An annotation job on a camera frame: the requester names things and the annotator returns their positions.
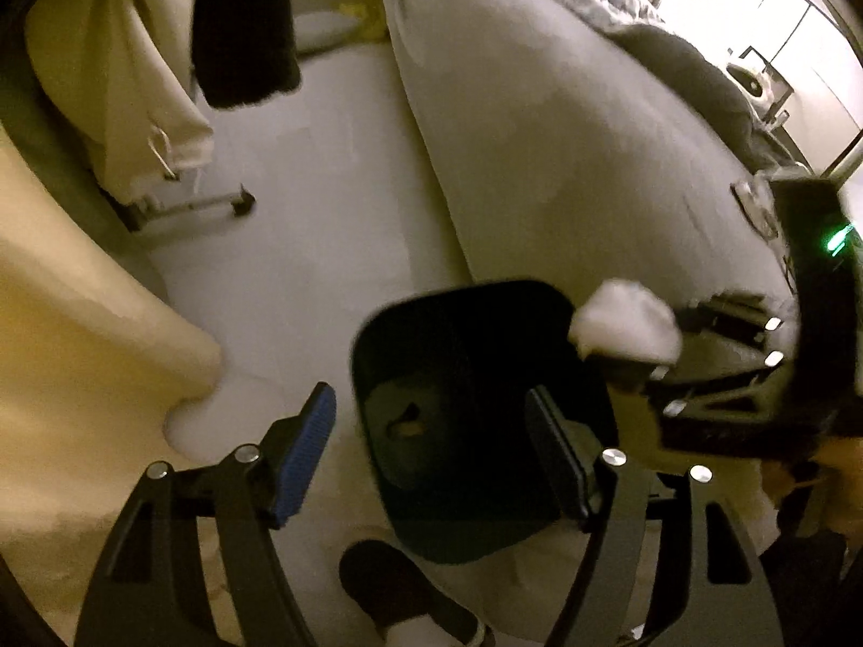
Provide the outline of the white tissue ball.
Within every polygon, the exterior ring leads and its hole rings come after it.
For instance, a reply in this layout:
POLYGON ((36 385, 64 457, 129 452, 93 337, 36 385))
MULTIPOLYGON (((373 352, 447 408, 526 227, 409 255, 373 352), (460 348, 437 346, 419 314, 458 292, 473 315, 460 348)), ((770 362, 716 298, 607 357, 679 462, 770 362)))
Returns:
POLYGON ((625 279, 604 280, 575 309, 567 336, 582 359, 601 355, 674 365, 683 350, 683 333, 672 307, 645 286, 625 279))

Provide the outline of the crushed grey carton box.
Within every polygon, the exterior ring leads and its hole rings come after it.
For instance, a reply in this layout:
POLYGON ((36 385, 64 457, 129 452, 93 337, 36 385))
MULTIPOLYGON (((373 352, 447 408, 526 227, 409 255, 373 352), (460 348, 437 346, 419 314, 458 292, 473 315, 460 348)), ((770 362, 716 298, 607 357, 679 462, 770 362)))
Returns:
POLYGON ((739 204, 744 218, 748 219, 750 226, 765 241, 772 241, 779 237, 774 200, 772 200, 768 185, 762 178, 752 177, 747 180, 734 181, 731 184, 731 193, 739 204))

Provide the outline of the black plastic trash bin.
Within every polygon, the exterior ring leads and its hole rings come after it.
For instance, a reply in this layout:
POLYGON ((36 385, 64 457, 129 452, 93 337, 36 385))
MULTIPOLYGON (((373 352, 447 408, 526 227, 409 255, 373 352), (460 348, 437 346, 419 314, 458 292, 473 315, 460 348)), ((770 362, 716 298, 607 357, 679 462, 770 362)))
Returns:
POLYGON ((357 334, 351 374, 380 499, 396 537, 465 564, 569 520, 559 454, 532 390, 600 450, 619 441, 610 396, 569 340, 575 307, 534 279, 389 305, 357 334))

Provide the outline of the dark grey fleece blanket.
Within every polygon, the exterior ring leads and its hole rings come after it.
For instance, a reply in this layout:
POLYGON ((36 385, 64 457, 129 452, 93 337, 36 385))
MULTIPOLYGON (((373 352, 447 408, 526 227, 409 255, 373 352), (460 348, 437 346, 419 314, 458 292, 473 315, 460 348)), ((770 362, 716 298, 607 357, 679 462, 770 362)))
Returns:
POLYGON ((619 26, 607 38, 700 115, 749 173, 800 168, 729 76, 686 39, 644 24, 619 26))

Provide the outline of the white sliding wardrobe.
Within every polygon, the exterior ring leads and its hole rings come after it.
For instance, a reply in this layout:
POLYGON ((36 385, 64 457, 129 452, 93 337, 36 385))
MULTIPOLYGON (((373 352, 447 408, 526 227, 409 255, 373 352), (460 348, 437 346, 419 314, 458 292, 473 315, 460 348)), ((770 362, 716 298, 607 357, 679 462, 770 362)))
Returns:
POLYGON ((820 0, 758 0, 740 57, 762 64, 774 95, 766 123, 822 173, 861 138, 861 63, 820 0))

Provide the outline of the black slipper foot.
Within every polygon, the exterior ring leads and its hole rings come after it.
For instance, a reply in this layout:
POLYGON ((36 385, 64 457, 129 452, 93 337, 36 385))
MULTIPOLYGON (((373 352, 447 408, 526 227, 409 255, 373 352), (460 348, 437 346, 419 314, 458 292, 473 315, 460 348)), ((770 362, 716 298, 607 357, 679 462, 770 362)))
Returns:
POLYGON ((450 599, 399 549, 379 539, 351 545, 339 561, 345 593, 370 618, 386 645, 485 647, 496 635, 450 599))

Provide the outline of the grey bed mattress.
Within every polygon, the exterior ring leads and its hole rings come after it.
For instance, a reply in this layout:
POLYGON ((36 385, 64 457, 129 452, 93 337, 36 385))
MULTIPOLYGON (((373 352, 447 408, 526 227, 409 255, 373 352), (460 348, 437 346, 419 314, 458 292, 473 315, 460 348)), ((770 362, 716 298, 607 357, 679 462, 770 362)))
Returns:
POLYGON ((409 106, 474 278, 584 302, 608 279, 662 301, 797 298, 731 184, 749 173, 672 89, 554 0, 385 0, 409 106))

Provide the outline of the white rolling clothes rack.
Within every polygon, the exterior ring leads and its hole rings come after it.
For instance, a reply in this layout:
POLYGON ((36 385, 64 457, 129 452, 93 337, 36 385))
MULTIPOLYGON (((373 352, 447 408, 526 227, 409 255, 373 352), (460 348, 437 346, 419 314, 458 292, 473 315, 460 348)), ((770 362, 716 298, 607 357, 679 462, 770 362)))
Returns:
POLYGON ((184 202, 167 204, 167 206, 146 200, 143 203, 119 208, 119 216, 123 225, 130 232, 139 232, 151 222, 193 214, 193 212, 203 212, 218 208, 218 206, 228 206, 234 218, 243 218, 243 216, 251 214, 251 211, 256 208, 256 203, 256 197, 242 185, 234 193, 218 194, 218 196, 196 196, 193 199, 184 200, 184 202))

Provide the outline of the olive green hanging coat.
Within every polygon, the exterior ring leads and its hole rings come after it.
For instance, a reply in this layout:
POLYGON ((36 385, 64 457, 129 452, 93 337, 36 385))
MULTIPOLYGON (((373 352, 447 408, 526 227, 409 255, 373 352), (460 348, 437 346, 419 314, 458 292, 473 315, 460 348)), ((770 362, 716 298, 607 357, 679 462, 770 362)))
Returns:
POLYGON ((130 267, 140 245, 99 190, 78 134, 41 88, 26 52, 22 8, 8 3, 2 3, 2 123, 60 208, 130 267))

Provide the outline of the grey floor cushion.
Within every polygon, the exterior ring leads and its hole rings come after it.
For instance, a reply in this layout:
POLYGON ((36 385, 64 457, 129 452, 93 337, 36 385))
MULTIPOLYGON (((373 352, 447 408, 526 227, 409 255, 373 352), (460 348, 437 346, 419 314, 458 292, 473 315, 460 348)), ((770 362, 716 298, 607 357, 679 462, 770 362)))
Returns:
POLYGON ((363 19, 337 10, 317 10, 294 19, 294 41, 302 57, 323 53, 353 41, 363 28, 363 19))

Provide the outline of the cream hanging jacket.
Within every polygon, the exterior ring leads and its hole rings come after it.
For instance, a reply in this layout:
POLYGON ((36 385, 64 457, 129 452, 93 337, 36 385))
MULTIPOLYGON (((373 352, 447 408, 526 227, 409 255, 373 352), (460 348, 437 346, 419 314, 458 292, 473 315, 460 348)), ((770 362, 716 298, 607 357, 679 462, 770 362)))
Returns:
POLYGON ((26 51, 45 94, 121 204, 205 167, 214 130, 196 104, 195 0, 37 0, 26 51))

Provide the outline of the black hanging garment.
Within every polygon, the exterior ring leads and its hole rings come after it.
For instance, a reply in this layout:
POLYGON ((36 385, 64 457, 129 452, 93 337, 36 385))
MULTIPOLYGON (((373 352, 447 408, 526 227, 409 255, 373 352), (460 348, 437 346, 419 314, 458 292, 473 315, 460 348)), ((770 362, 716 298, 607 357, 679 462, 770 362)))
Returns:
POLYGON ((302 75, 291 0, 195 0, 191 64, 212 108, 295 91, 302 75))

